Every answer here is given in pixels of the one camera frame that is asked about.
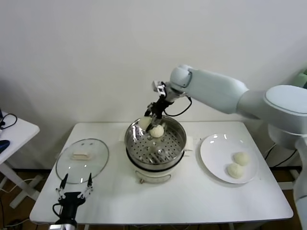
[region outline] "table leg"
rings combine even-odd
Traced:
[[[261,225],[265,224],[266,222],[250,222],[250,223],[245,223],[242,224],[239,228],[236,230],[255,230],[259,228]]]
[[[0,188],[3,188],[3,186],[5,185],[5,183],[7,182],[8,178],[5,176],[2,181],[0,182]]]
[[[291,175],[293,176],[293,178],[294,178],[295,180],[296,180],[296,179],[298,178],[298,176],[299,176],[299,173],[298,173],[297,170],[292,169],[292,170],[290,170],[290,173],[291,173]]]
[[[229,230],[235,230],[235,227],[234,227],[233,223],[229,223],[228,226],[229,226]]]
[[[279,182],[278,185],[280,186],[281,190],[292,190],[294,183],[293,182]]]
[[[23,191],[10,203],[12,208],[16,208],[26,196],[32,198],[33,200],[37,200],[39,192],[35,190],[35,187],[43,177],[41,175],[37,175],[33,181],[29,184],[23,181],[6,163],[2,163],[0,165],[0,172],[3,173],[8,179],[10,179],[13,183],[15,183],[18,187],[20,187]]]

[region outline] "black cable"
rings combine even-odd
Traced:
[[[276,145],[274,145],[273,147],[271,147],[271,149],[269,150],[268,154],[266,155],[266,157],[264,158],[265,160],[269,157],[269,154],[272,152],[272,150],[275,148]]]
[[[296,149],[296,150],[291,154],[291,156],[288,157],[286,160],[280,162],[279,164],[276,164],[275,166],[273,166],[273,167],[271,167],[271,168],[275,168],[275,167],[281,165],[282,163],[286,162],[287,160],[289,160],[291,157],[293,157],[293,155],[296,153],[296,151],[297,151],[297,149]]]
[[[3,119],[3,114],[2,114],[2,110],[0,109],[0,120]]]
[[[54,214],[56,214],[56,215],[57,215],[57,217],[59,217],[59,218],[60,218],[59,213],[57,213],[57,212],[56,212],[56,210],[54,209],[54,207],[55,207],[55,206],[59,206],[59,205],[60,205],[59,203],[54,204],[54,205],[52,206],[52,211],[54,212]]]
[[[182,115],[184,112],[186,112],[192,105],[192,99],[188,96],[186,96],[188,98],[188,100],[190,101],[190,104],[187,106],[187,108],[185,110],[183,110],[181,113],[179,114],[176,114],[176,115],[170,115],[170,114],[167,114],[167,112],[164,110],[164,113],[168,116],[179,116],[179,115]]]
[[[275,168],[271,168],[272,170],[275,171],[281,171],[281,170],[296,170],[298,173],[302,172],[302,166],[279,166]]]
[[[11,125],[9,125],[9,126],[2,127],[2,126],[5,125],[4,119],[5,119],[7,116],[13,116],[13,117],[15,117],[15,121],[14,121],[13,124],[11,124]],[[0,121],[0,129],[3,130],[3,129],[9,128],[9,127],[12,127],[13,125],[16,124],[17,120],[18,120],[18,118],[17,118],[17,116],[16,116],[15,114],[6,114],[6,115],[2,118],[2,120]]]
[[[3,208],[3,203],[2,203],[1,198],[0,198],[0,204],[1,204],[1,209],[2,209],[2,226],[4,228],[4,208]]]

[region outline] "cable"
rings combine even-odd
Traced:
[[[23,230],[23,228],[24,228],[24,224],[23,223],[20,223],[20,222],[22,222],[22,220],[20,220],[20,219],[14,219],[14,220],[12,220],[8,225],[9,226],[13,226],[13,227],[6,227],[5,226],[5,229],[6,230]]]
[[[59,203],[54,204],[54,205],[52,206],[52,211],[53,211],[53,213],[54,213],[54,214],[56,214],[56,215],[57,215],[57,217],[59,217],[59,218],[60,218],[59,213],[57,213],[57,212],[56,212],[56,210],[54,209],[54,207],[55,207],[55,206],[59,206],[59,205],[61,205],[61,204],[59,204]]]
[[[9,126],[2,127],[2,126],[5,125],[4,119],[5,119],[7,116],[13,116],[13,117],[15,117],[15,121],[14,121],[13,124],[11,124],[11,125],[9,125]],[[1,129],[1,130],[4,130],[4,129],[6,129],[6,128],[12,127],[13,125],[16,124],[17,120],[18,120],[18,118],[17,118],[17,116],[16,116],[15,114],[6,114],[6,115],[1,119],[1,121],[0,121],[0,129]]]
[[[286,162],[287,160],[289,160],[291,157],[293,157],[293,155],[296,153],[296,151],[297,151],[297,149],[296,149],[296,150],[291,154],[291,156],[288,157],[286,160],[280,162],[279,164],[276,164],[275,166],[273,166],[273,167],[271,167],[271,168],[275,168],[275,167],[281,165],[282,163]]]
[[[2,203],[1,198],[0,198],[0,204],[1,204],[1,209],[2,209],[2,226],[4,228],[4,208],[3,208],[3,203]]]
[[[36,225],[46,225],[46,223],[36,223],[34,221],[31,221],[32,223],[36,224]]]
[[[29,218],[24,219],[23,221],[21,221],[21,222],[19,222],[19,223],[17,223],[17,224],[13,224],[13,225],[6,225],[6,226],[5,226],[5,228],[7,228],[7,227],[15,227],[15,226],[17,226],[17,225],[20,225],[20,224],[25,223],[25,222],[26,222],[26,221],[28,221],[28,220],[30,220],[30,219],[29,219]]]
[[[143,227],[146,227],[146,226],[149,226],[150,224],[145,224],[145,225],[141,225],[141,226],[137,226],[137,225],[133,225],[134,227],[136,228],[143,228]]]
[[[190,107],[191,107],[191,105],[192,105],[192,99],[190,98],[190,97],[188,97],[188,96],[186,96],[187,97],[187,99],[190,101],[190,104],[187,106],[187,108],[185,109],[185,110],[183,110],[181,113],[179,113],[179,114],[176,114],[176,115],[170,115],[170,114],[167,114],[167,112],[164,110],[164,113],[166,114],[166,115],[168,115],[168,116],[179,116],[179,115],[182,115],[184,112],[186,112]]]
[[[276,143],[274,143],[274,144],[272,145],[272,147],[270,147],[270,149],[266,151],[268,154],[267,154],[266,157],[264,158],[265,160],[269,157],[269,154],[270,154],[271,151],[275,148],[275,146],[276,146]]]
[[[187,230],[189,227],[190,227],[191,225],[188,225],[185,229],[183,229],[183,230]],[[171,227],[173,228],[173,229],[175,229],[175,230],[178,230],[177,228],[175,228],[173,225],[171,225]]]
[[[20,185],[20,184],[22,184],[23,182],[25,182],[25,181],[32,181],[32,180],[34,180],[35,178],[32,178],[32,179],[26,179],[26,180],[24,180],[24,181],[22,181],[22,182],[20,182],[20,183],[18,183],[17,185],[15,185],[10,191],[6,191],[6,190],[4,190],[4,189],[2,189],[2,188],[0,188],[0,190],[1,191],[4,191],[5,193],[10,193],[11,191],[13,191],[14,190],[14,188],[16,188],[18,185]]]

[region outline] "white wall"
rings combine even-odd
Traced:
[[[78,122],[133,121],[156,100],[152,80],[180,63],[254,90],[280,84],[307,66],[306,9],[305,0],[1,1],[0,107],[41,129],[11,164],[50,168]],[[239,119],[197,102],[179,118]]]

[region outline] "white table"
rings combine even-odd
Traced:
[[[93,179],[94,191],[80,206],[80,224],[186,224],[268,221],[293,216],[272,172],[240,122],[183,122],[188,136],[194,138],[195,151],[189,152],[165,184],[139,184],[119,141],[128,123],[79,123],[63,149],[84,138],[103,140],[110,157],[104,170]],[[199,159],[200,139],[214,133],[231,133],[247,142],[259,159],[259,173],[243,185],[215,178]],[[30,219],[53,223],[57,217],[52,205],[60,179],[53,167],[37,199]],[[66,191],[82,191],[86,184],[67,184]]]
[[[14,121],[15,118],[12,116],[7,116],[5,118],[6,126],[12,124]],[[34,180],[27,184],[26,182],[23,182],[23,179],[20,178],[10,168],[10,166],[5,163],[5,161],[10,156],[12,156],[18,149],[20,149],[25,143],[27,143],[32,137],[34,137],[38,132],[38,126],[18,118],[15,125],[10,128],[4,129],[0,134],[0,140],[9,140],[11,142],[8,148],[5,149],[2,153],[0,153],[0,172],[6,176],[1,181],[0,188],[3,187],[8,178],[23,190],[10,203],[10,206],[12,208],[16,208],[26,196],[29,196],[33,200],[37,200],[39,192],[33,189],[33,187],[35,187],[43,177],[38,175],[35,177]]]

